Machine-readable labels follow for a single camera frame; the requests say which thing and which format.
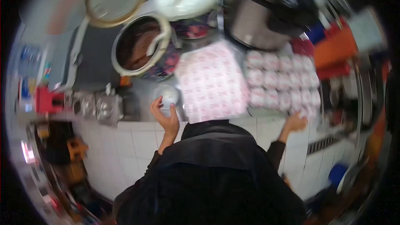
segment floor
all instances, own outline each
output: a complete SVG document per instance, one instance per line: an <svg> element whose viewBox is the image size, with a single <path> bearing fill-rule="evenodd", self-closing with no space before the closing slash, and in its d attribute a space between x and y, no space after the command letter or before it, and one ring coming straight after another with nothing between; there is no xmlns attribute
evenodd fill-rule
<svg viewBox="0 0 400 225"><path fill-rule="evenodd" d="M230 122L245 128L260 147L268 150L285 120L250 117ZM280 175L287 176L292 190L303 200L329 186L327 177L336 162L356 163L364 150L343 140L307 156L308 143L325 137L325 133L317 131L315 123L310 123L304 131L290 134L278 170ZM180 141L185 125L186 122L180 123L175 142ZM74 122L73 127L89 146L84 163L90 184L111 200L144 175L164 135L156 122L119 122L115 129L93 121L80 121Z"/></svg>

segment black clothing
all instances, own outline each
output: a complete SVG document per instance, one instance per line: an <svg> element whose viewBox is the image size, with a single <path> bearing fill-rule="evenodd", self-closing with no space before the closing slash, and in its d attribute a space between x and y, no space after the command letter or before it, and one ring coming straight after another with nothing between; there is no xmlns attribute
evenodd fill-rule
<svg viewBox="0 0 400 225"><path fill-rule="evenodd" d="M303 202L277 173L284 148L265 152L226 120L187 125L117 196L117 224L302 224Z"/></svg>

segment stainless steel pot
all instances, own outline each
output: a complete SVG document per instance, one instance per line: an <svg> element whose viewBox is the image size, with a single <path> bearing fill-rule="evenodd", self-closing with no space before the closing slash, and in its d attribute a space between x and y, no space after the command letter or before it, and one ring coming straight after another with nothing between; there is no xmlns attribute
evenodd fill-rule
<svg viewBox="0 0 400 225"><path fill-rule="evenodd" d="M120 49L122 41L127 39L129 35L135 34L135 28L148 21L156 21L163 34L159 39L156 49L150 60L141 68L137 70L124 69L120 63L126 61L126 57L121 55ZM113 43L111 51L111 60L114 69L121 76L140 76L142 78L149 78L154 81L160 81L169 77L179 61L180 53L177 48L180 48L175 33L172 31L170 23L166 18L157 13L147 13L134 19L131 23L127 24L117 35Z"/></svg>

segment orange container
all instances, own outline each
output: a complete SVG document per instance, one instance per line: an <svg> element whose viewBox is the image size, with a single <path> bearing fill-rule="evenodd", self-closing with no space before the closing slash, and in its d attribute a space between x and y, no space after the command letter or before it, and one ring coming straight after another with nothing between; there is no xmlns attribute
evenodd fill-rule
<svg viewBox="0 0 400 225"><path fill-rule="evenodd" d="M321 69L345 62L357 53L356 41L348 26L340 32L319 42L314 48L315 68Z"/></svg>

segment cooking pot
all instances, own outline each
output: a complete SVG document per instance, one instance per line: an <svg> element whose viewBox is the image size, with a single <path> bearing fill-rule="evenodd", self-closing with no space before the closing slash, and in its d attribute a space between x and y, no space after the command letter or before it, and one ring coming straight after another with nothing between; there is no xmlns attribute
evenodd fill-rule
<svg viewBox="0 0 400 225"><path fill-rule="evenodd" d="M249 48L277 50L316 23L317 11L313 0L229 0L224 28Z"/></svg>
<svg viewBox="0 0 400 225"><path fill-rule="evenodd" d="M216 26L218 0L155 1L157 12L168 18L180 38L201 38Z"/></svg>
<svg viewBox="0 0 400 225"><path fill-rule="evenodd" d="M123 68L122 65L130 57L126 50L132 50L137 34L144 31L143 24L152 22L157 23L160 27L160 34L150 44L153 47L152 57L139 69L127 70ZM179 61L180 53L178 48L180 48L180 43L167 18L150 12L139 16L121 29L113 43L111 60L114 69L121 76L139 76L153 81L160 81L172 75Z"/></svg>

